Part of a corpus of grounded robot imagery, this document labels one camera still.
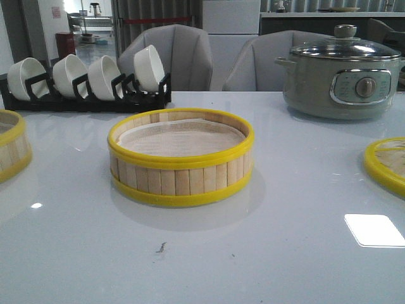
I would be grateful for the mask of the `woven bamboo steamer lid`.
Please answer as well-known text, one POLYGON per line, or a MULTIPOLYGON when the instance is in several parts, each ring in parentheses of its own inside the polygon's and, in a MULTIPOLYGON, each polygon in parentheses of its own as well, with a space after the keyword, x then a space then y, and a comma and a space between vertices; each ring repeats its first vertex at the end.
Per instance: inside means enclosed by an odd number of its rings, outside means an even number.
POLYGON ((404 197, 404 137, 371 143, 364 151, 363 164, 374 181, 404 197))

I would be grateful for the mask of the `bamboo steamer basket yellow rims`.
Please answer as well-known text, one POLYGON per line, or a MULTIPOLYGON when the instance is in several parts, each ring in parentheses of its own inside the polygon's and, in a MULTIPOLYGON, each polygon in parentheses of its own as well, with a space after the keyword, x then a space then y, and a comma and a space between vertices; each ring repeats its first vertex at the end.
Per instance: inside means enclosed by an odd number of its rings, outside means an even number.
POLYGON ((114 125, 108 134, 110 170, 127 196, 152 205, 197 206, 225 199, 250 180, 253 168, 251 124, 237 115, 202 108, 172 108, 140 113, 114 125), (124 132, 156 122, 202 118, 229 125, 245 139, 221 152, 186 157, 151 156, 118 145, 124 132))

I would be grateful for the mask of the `white steamer liner paper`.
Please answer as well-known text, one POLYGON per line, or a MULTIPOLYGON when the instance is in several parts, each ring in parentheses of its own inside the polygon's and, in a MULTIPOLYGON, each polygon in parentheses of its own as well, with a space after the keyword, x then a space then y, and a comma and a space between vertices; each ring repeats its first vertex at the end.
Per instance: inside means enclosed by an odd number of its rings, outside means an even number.
POLYGON ((191 118, 135 127, 119 136, 118 145, 145 155, 186 157, 221 152, 245 138, 224 123, 191 118))

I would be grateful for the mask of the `white bowl right end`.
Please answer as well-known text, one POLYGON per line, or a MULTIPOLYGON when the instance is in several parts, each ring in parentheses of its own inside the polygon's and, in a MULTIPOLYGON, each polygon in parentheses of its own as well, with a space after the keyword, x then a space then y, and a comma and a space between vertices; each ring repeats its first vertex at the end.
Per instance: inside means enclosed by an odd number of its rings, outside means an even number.
POLYGON ((143 91, 159 91, 159 83, 165 76, 165 70, 161 58, 153 45, 149 45, 135 53, 134 68, 135 75, 143 91))

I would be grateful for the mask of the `black bowl rack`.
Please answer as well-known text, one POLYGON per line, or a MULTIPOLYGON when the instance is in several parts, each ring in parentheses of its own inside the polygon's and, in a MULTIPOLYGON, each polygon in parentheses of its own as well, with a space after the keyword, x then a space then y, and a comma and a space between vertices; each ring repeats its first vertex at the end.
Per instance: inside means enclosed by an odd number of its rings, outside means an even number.
POLYGON ((1 75, 1 94, 7 110, 142 113, 164 109, 171 101, 169 73, 163 77, 155 93, 142 92, 134 74, 121 74, 111 81, 112 101, 102 101, 94 95, 87 75, 73 80, 73 99, 63 97, 55 89, 54 80, 47 72, 31 77, 25 83, 29 99, 22 101, 9 90, 7 75, 1 75))

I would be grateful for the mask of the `grey chair right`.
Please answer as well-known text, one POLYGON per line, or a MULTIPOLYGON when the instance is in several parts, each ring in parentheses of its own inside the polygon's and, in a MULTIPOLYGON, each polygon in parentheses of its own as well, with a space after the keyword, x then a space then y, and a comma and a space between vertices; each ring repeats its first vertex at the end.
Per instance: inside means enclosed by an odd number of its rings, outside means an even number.
POLYGON ((275 59, 287 57, 294 46, 328 37, 314 32, 286 30, 253 38, 240 50, 222 90, 282 91, 284 68, 276 64, 275 59))

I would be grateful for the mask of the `grey chair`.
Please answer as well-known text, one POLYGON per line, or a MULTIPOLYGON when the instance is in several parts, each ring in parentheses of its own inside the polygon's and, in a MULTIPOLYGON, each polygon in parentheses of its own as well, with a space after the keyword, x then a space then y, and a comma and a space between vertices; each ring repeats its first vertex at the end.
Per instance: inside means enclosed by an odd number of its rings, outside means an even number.
POLYGON ((143 31, 118 57, 122 73, 135 72, 134 55, 153 45, 166 73, 171 74, 174 91, 208 91, 213 59, 208 33, 186 25, 165 25, 143 31))
POLYGON ((287 57, 294 46, 328 37, 314 32, 286 30, 253 38, 240 50, 222 90, 282 91, 284 68, 276 64, 275 59, 287 57))

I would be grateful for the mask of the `grey chair left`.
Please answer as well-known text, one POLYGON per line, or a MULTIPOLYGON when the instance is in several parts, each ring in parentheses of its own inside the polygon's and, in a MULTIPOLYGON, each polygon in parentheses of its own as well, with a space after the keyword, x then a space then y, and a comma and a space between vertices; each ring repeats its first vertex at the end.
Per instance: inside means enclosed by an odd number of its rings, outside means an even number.
POLYGON ((208 91, 213 59, 208 33, 186 25, 165 25, 143 31, 118 57, 122 73, 135 72, 134 55, 153 45, 166 73, 171 74, 174 91, 208 91))

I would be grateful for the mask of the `green electric cooking pot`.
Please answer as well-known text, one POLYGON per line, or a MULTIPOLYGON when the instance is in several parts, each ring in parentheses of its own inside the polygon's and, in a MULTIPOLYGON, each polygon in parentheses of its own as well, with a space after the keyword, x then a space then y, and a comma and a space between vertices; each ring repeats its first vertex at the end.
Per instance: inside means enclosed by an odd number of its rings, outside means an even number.
POLYGON ((293 109, 338 120, 376 118, 392 105, 404 58, 338 60, 289 55, 283 97, 293 109))

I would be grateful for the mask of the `white bowl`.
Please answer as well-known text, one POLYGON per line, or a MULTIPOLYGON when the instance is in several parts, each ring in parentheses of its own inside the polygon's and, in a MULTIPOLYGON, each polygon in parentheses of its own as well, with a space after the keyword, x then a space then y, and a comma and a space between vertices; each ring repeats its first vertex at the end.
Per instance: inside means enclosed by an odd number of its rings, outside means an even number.
POLYGON ((122 73, 110 56, 102 56, 88 68, 88 80, 94 95, 102 101, 114 101, 112 80, 122 73))
POLYGON ((74 54, 58 61, 53 67, 53 79, 59 93, 68 99, 75 99, 72 81, 87 74, 87 67, 74 54))
POLYGON ((40 61, 31 57, 25 58, 10 67, 7 75, 9 90, 16 99, 30 101, 25 81, 45 72, 40 61))

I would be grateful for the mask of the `white cabinet in background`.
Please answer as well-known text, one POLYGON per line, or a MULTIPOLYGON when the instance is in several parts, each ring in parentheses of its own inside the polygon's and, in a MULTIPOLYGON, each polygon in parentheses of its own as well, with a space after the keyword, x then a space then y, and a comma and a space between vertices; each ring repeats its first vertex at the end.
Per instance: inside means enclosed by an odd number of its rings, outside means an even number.
POLYGON ((260 1, 203 1, 202 29, 213 55, 210 89, 222 90, 245 42, 259 34, 260 1))

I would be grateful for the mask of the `red bin in background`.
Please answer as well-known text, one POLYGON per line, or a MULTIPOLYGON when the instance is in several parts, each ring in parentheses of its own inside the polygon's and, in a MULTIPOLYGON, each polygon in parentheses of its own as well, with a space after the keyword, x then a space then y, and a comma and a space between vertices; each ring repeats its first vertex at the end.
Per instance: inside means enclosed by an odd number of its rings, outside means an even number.
POLYGON ((74 35, 71 32, 58 32, 55 34, 59 59, 67 57, 69 54, 76 54, 74 35))

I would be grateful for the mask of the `glass pot lid with knob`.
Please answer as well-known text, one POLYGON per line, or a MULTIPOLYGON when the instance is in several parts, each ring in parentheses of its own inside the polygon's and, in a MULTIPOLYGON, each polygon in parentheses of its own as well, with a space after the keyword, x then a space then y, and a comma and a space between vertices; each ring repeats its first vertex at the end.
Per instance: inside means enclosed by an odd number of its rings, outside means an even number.
POLYGON ((357 26, 342 24, 334 36, 293 47, 290 54, 332 60, 396 60, 401 52, 383 44, 356 37, 357 26))

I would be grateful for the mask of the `white bowl far left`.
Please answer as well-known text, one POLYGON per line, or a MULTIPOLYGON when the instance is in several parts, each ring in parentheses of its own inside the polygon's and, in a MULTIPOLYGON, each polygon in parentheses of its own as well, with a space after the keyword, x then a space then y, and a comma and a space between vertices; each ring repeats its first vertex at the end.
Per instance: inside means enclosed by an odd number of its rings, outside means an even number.
POLYGON ((40 61, 31 57, 25 58, 10 67, 7 75, 9 90, 16 99, 30 101, 25 81, 45 72, 40 61))

